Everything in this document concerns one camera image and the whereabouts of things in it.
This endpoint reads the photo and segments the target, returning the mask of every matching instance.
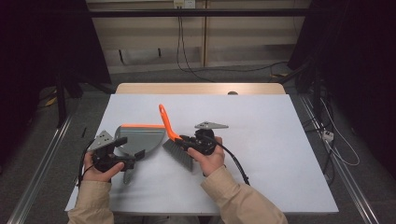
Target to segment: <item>forearm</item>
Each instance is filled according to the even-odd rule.
[[[251,186],[237,184],[224,166],[212,173],[202,187],[219,206],[225,223],[288,223],[273,203]]]
[[[98,181],[82,181],[76,206],[68,212],[69,224],[114,223],[109,209],[111,184]]]

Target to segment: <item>dustpan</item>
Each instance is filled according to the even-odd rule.
[[[122,124],[115,133],[115,138],[127,137],[128,142],[119,151],[129,156],[135,156],[136,160],[143,159],[146,154],[156,148],[166,133],[163,125],[157,124]],[[123,183],[129,184],[133,170],[124,173]]]

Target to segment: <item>table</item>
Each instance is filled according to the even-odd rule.
[[[240,95],[225,95],[229,91]],[[158,104],[164,104],[179,134],[192,135],[193,126],[206,119],[228,124],[229,129],[215,134],[241,162],[251,186],[283,212],[338,212],[291,100],[278,84],[121,84],[110,97],[98,132],[114,133],[126,122],[161,124]],[[229,156],[225,163],[242,183]],[[135,215],[218,215],[219,209],[199,186],[203,180],[197,163],[189,172],[159,146],[136,164],[129,186],[122,184],[122,175],[113,177],[110,206]],[[66,210],[74,207],[76,197],[77,189]]]

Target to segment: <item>beige sleeve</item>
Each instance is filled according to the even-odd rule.
[[[110,188],[110,183],[83,180],[76,206],[68,212],[68,223],[114,223],[109,209]]]
[[[219,206],[225,223],[288,223],[273,203],[251,186],[237,184],[224,166],[201,186]]]

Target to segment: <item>person's left hand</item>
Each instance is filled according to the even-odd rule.
[[[93,165],[92,163],[92,154],[93,152],[87,152],[84,157],[84,167],[85,169],[88,169]],[[124,166],[123,162],[119,162],[115,164],[111,169],[106,171],[105,173],[102,173],[93,166],[89,170],[87,170],[84,173],[83,180],[92,180],[92,181],[102,181],[102,182],[108,182],[111,177],[114,175],[118,174]]]

